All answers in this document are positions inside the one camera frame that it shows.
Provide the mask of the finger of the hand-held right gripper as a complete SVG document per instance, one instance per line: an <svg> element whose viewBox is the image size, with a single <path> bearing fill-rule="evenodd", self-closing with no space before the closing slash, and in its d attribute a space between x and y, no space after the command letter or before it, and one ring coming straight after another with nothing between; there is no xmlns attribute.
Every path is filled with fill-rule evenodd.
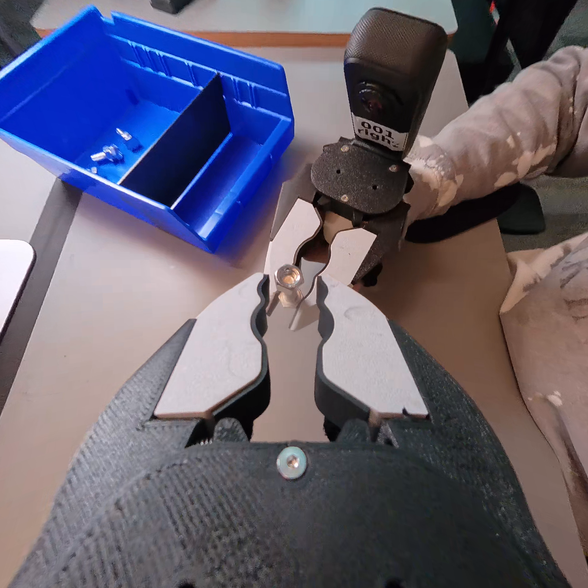
<svg viewBox="0 0 588 588"><path fill-rule="evenodd" d="M323 276L330 276L346 286L352 284L374 241L375 234L363 228L337 232L329 246Z"/></svg>
<svg viewBox="0 0 588 588"><path fill-rule="evenodd" d="M310 242L322 225L314 199L316 188L309 179L291 179L282 184L264 273L274 276L284 265L297 265L302 247Z"/></svg>

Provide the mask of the blue plastic storage bin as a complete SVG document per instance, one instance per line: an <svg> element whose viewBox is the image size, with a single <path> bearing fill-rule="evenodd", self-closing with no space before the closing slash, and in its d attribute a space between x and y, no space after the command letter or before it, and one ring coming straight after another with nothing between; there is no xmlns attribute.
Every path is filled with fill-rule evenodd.
<svg viewBox="0 0 588 588"><path fill-rule="evenodd" d="M169 208L119 185L215 73L231 131ZM121 128L142 144L129 151ZM283 66L94 6L1 71L1 138L59 179L204 251L238 224L295 136ZM124 162L91 155L115 144Z"/></svg>

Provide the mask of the white rounded base plate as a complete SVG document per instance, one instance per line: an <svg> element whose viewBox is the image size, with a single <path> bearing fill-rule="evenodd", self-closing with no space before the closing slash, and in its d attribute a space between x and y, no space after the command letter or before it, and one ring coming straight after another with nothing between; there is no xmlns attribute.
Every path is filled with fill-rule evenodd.
<svg viewBox="0 0 588 588"><path fill-rule="evenodd" d="M16 310L35 259L35 251L26 241L1 239L1 338Z"/></svg>

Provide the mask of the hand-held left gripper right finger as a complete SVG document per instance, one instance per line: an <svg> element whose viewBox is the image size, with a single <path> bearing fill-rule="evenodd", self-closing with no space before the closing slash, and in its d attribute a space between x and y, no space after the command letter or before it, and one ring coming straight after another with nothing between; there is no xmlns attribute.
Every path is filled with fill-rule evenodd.
<svg viewBox="0 0 588 588"><path fill-rule="evenodd" d="M326 420L367 423L429 410L386 316L370 300L329 275L317 284L315 403Z"/></svg>

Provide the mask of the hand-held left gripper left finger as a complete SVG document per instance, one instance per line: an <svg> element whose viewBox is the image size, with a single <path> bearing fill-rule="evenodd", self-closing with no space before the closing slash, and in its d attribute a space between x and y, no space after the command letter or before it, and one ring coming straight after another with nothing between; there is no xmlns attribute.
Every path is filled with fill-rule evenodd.
<svg viewBox="0 0 588 588"><path fill-rule="evenodd" d="M231 416L253 422L269 406L264 335L269 277L254 273L216 298L195 319L155 407L158 419Z"/></svg>

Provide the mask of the steel hex nut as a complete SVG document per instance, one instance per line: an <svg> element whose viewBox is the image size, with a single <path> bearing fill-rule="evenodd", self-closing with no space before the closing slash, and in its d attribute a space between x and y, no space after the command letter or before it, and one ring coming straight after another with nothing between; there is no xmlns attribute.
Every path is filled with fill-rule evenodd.
<svg viewBox="0 0 588 588"><path fill-rule="evenodd" d="M276 288L283 292L294 292L304 283L303 274L298 266L284 264L275 270Z"/></svg>

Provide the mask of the person's grey patterned sweatshirt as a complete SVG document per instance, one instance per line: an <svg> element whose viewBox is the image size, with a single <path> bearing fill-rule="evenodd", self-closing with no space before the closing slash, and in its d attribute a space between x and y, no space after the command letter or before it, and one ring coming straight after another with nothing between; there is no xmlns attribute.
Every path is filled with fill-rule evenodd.
<svg viewBox="0 0 588 588"><path fill-rule="evenodd" d="M518 388L558 459L587 550L587 233L507 254L500 320Z"/></svg>

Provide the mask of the black bin divider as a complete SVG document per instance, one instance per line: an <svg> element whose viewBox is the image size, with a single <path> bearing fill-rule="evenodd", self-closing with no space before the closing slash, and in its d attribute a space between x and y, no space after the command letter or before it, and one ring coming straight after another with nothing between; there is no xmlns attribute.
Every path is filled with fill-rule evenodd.
<svg viewBox="0 0 588 588"><path fill-rule="evenodd" d="M171 208L230 131L222 78L217 72L119 185Z"/></svg>

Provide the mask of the person's right forearm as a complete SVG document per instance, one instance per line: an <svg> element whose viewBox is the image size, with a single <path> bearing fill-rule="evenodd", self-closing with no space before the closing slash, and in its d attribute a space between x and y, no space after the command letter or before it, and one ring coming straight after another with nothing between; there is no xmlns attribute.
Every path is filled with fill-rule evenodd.
<svg viewBox="0 0 588 588"><path fill-rule="evenodd" d="M542 174L587 177L587 49L525 68L436 136L418 135L405 162L408 224Z"/></svg>

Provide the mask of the grey desk with wood edge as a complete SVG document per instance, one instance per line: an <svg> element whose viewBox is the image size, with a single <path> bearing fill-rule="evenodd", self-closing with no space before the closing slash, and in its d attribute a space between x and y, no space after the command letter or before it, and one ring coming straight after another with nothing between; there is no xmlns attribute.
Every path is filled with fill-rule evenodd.
<svg viewBox="0 0 588 588"><path fill-rule="evenodd" d="M150 1L44 1L32 25L45 36L89 5L232 47L343 48L361 16L374 6L440 25L452 36L458 22L452 1L192 1L177 14Z"/></svg>

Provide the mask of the black office chair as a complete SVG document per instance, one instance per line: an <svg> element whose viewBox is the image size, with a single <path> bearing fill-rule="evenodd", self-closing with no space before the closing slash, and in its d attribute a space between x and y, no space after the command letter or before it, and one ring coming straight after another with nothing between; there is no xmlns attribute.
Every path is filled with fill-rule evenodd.
<svg viewBox="0 0 588 588"><path fill-rule="evenodd" d="M587 1L452 1L450 49L472 105L568 45L587 47Z"/></svg>

